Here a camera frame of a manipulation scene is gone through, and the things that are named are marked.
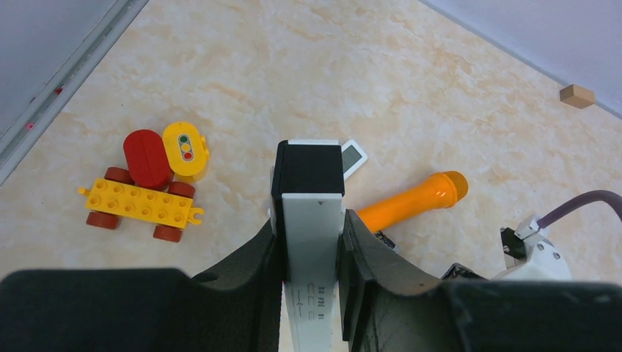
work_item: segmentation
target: small screen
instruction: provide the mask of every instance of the small screen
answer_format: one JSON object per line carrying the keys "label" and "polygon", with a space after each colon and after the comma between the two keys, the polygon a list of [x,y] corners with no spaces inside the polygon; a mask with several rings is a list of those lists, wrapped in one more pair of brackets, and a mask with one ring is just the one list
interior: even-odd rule
{"label": "small screen", "polygon": [[357,161],[361,160],[363,155],[356,151],[353,146],[347,147],[341,152],[341,160],[343,162],[343,173],[348,171]]}

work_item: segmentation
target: brown cube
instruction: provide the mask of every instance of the brown cube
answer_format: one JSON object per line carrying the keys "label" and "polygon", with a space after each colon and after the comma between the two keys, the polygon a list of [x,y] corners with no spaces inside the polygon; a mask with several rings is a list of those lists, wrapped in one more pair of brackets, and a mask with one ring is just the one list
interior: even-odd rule
{"label": "brown cube", "polygon": [[560,90],[560,100],[575,108],[583,109],[596,102],[594,92],[587,88],[571,84]]}

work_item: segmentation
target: yellow lego brick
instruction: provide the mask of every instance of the yellow lego brick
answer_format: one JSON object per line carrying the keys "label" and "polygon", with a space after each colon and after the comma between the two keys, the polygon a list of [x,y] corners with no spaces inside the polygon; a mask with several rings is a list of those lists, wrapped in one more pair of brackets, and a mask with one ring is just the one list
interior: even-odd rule
{"label": "yellow lego brick", "polygon": [[78,193],[87,197],[86,209],[124,216],[156,224],[185,229],[186,224],[198,225],[201,208],[192,207],[192,199],[164,192],[126,185],[98,178],[92,189],[80,188]]}
{"label": "yellow lego brick", "polygon": [[174,122],[162,133],[171,170],[183,182],[196,182],[205,176],[210,151],[204,136],[188,122]]}

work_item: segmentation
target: red wheel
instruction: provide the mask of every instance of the red wheel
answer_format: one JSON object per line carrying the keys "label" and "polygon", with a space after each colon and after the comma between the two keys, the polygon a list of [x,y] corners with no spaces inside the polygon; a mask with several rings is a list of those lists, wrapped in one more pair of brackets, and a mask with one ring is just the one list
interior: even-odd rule
{"label": "red wheel", "polygon": [[186,198],[193,198],[195,191],[196,190],[194,189],[194,187],[189,185],[188,183],[177,181],[171,182],[168,190],[169,194],[174,194],[175,196]]}
{"label": "red wheel", "polygon": [[132,177],[130,177],[130,172],[126,169],[121,169],[120,167],[109,167],[106,170],[106,174],[103,176],[103,178],[110,181],[125,183],[128,185],[134,184],[134,180],[132,180]]}
{"label": "red wheel", "polygon": [[87,218],[87,225],[116,230],[119,227],[119,216],[92,211]]}
{"label": "red wheel", "polygon": [[182,229],[166,225],[158,225],[153,230],[153,238],[160,240],[179,242],[181,240]]}

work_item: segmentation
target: beige tabletop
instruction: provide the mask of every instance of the beige tabletop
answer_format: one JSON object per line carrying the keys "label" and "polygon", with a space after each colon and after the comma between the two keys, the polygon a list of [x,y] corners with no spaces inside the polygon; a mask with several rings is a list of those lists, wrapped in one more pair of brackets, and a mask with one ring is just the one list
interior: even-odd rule
{"label": "beige tabletop", "polygon": [[[266,221],[283,139],[355,139],[370,160],[346,182],[360,209],[458,170],[454,208],[387,229],[433,275],[503,270],[499,228],[592,189],[622,193],[622,121],[559,102],[560,85],[417,1],[151,0],[0,188],[0,271],[176,267],[194,275]],[[84,224],[78,187],[125,167],[123,139],[188,121],[207,137],[203,224],[180,243],[125,219]],[[552,227],[576,279],[622,283],[622,224],[604,204]],[[344,351],[340,329],[334,349]],[[287,322],[282,351],[291,349]]]}

